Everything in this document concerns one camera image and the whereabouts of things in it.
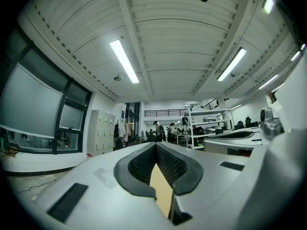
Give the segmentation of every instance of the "black rectangular slot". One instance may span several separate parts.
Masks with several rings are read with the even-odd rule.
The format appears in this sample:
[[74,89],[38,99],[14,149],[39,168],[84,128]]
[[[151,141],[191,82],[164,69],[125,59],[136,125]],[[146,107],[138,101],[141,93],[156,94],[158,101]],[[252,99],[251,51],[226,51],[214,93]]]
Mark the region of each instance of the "black rectangular slot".
[[72,210],[75,208],[88,186],[75,183],[71,188],[55,203],[47,213],[58,221],[64,223]]
[[244,169],[244,165],[236,164],[236,163],[230,163],[230,162],[222,162],[220,163],[221,166],[226,167],[228,169],[233,169],[236,171],[242,171]]

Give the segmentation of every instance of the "hanging clothes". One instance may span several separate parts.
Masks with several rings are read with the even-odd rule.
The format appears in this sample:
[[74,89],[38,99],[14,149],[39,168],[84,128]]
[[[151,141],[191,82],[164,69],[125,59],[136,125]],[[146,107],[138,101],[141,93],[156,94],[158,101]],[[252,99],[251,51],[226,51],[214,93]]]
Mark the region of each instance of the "hanging clothes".
[[128,135],[130,134],[130,132],[129,132],[129,125],[128,124],[125,124],[125,132],[126,132],[126,134],[125,134],[124,141],[128,142]]
[[124,137],[125,134],[126,134],[125,124],[123,121],[121,121],[118,127],[118,137]]

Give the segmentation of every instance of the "window frame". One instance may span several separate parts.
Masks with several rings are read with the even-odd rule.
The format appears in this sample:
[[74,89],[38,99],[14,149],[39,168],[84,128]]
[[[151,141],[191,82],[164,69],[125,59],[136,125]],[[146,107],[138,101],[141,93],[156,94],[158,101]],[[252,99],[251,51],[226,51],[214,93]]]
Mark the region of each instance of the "window frame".
[[[83,87],[80,83],[75,81],[72,77],[70,77],[68,74],[66,74],[64,71],[62,71],[57,65],[55,65],[34,43],[33,41],[25,34],[25,32],[22,30],[19,24],[16,24],[15,26],[16,31],[20,34],[20,36],[23,38],[23,40],[27,43],[27,46],[21,51],[21,53],[12,61],[12,64],[9,66],[9,69],[4,74],[4,84],[0,88],[0,94],[2,95],[2,92],[5,87],[5,83],[9,79],[9,76],[13,72],[14,68],[16,67],[17,63],[20,62],[26,54],[33,50],[35,53],[38,54],[39,57],[41,57],[44,61],[46,61],[47,64],[49,64],[54,70],[56,70],[59,74],[61,74],[63,77],[67,79],[66,85],[64,87],[64,90],[62,91],[62,99],[59,104],[59,109],[56,116],[56,123],[54,128],[54,138],[52,141],[51,150],[34,150],[34,149],[24,149],[20,148],[19,152],[25,152],[25,153],[35,153],[35,154],[64,154],[64,153],[77,153],[83,151],[83,132],[84,132],[84,124],[85,124],[85,118],[87,114],[88,105],[92,96],[92,92]],[[75,102],[74,100],[70,99],[67,96],[68,90],[70,86],[74,84],[77,87],[79,87],[81,90],[85,91],[87,93],[87,96],[85,98],[85,105],[82,105],[80,103]],[[62,111],[64,104],[68,104],[76,109],[79,109],[83,111],[82,120],[81,120],[81,126],[80,130],[74,130],[74,129],[66,129],[61,128],[60,120],[62,116]],[[59,131],[67,132],[67,133],[76,133],[78,135],[78,149],[76,150],[58,150],[57,149],[57,134]]]

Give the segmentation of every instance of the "white cabinet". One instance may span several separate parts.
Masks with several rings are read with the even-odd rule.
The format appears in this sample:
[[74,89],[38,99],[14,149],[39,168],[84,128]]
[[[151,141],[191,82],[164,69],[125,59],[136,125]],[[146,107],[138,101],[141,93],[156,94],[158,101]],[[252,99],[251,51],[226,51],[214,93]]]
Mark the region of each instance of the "white cabinet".
[[96,156],[113,151],[114,126],[114,115],[101,110],[92,110],[87,137],[87,153]]

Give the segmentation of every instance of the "shelving unit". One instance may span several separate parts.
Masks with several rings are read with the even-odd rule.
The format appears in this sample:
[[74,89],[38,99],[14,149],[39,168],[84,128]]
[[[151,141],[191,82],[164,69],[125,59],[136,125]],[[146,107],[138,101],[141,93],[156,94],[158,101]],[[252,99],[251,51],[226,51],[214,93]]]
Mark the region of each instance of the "shelving unit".
[[[217,115],[217,114],[222,114],[224,112],[230,112],[230,116],[228,119],[223,119],[223,120],[216,120],[216,121],[208,121],[208,122],[199,122],[199,123],[193,123],[192,122],[192,117],[193,116],[206,116],[206,115]],[[190,145],[192,149],[199,149],[203,148],[204,146],[194,146],[194,138],[202,138],[202,137],[208,137],[208,136],[214,136],[215,133],[212,134],[205,134],[205,135],[198,135],[195,136],[193,134],[193,125],[199,126],[199,125],[210,125],[210,124],[218,124],[218,123],[224,123],[228,121],[232,121],[232,124],[234,125],[234,119],[233,119],[233,114],[231,109],[222,109],[222,110],[207,110],[207,111],[190,111],[188,113],[185,113],[184,118],[188,118],[188,124],[185,124],[185,129],[186,129],[186,140],[187,140],[187,148],[189,147],[188,144],[188,138],[191,138],[192,144]]]

